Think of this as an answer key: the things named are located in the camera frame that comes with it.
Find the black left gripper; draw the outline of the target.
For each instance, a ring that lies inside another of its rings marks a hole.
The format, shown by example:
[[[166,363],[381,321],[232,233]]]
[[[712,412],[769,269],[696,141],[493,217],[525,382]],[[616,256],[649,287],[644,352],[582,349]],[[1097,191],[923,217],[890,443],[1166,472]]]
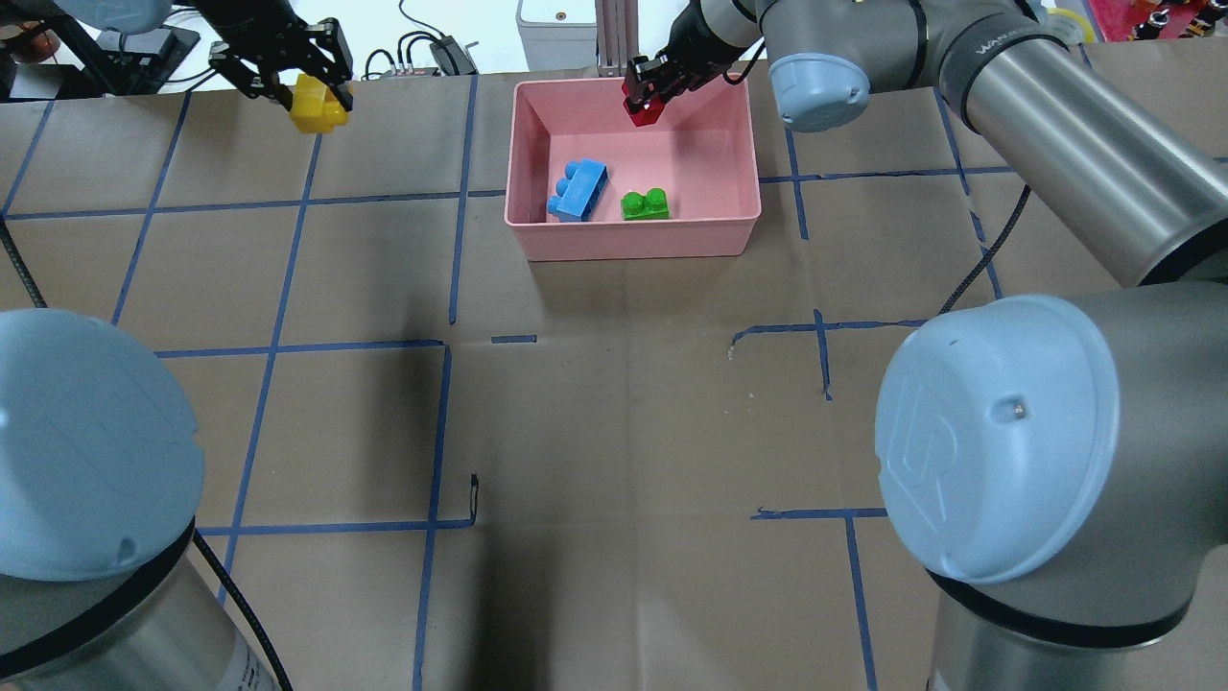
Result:
[[[321,79],[332,99],[354,108],[354,58],[338,18],[308,22],[289,1],[210,1],[209,25],[219,34],[209,66],[247,97],[293,108],[293,91],[280,75],[295,69]]]

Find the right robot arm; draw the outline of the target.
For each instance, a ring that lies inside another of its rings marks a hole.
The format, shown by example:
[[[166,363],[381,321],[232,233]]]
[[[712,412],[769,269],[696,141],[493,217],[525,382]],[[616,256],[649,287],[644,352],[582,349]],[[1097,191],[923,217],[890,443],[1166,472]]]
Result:
[[[1025,184],[877,403],[885,515],[939,589],[927,687],[1122,690],[1226,546],[1226,171],[1029,1],[693,1],[628,115],[753,43],[791,131],[930,86]]]

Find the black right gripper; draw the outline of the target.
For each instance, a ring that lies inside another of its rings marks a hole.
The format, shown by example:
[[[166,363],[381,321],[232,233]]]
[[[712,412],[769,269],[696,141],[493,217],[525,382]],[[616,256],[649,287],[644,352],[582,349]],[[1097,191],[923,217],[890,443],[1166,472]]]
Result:
[[[683,10],[656,56],[628,61],[624,106],[663,110],[672,97],[718,79],[760,38],[753,10]]]

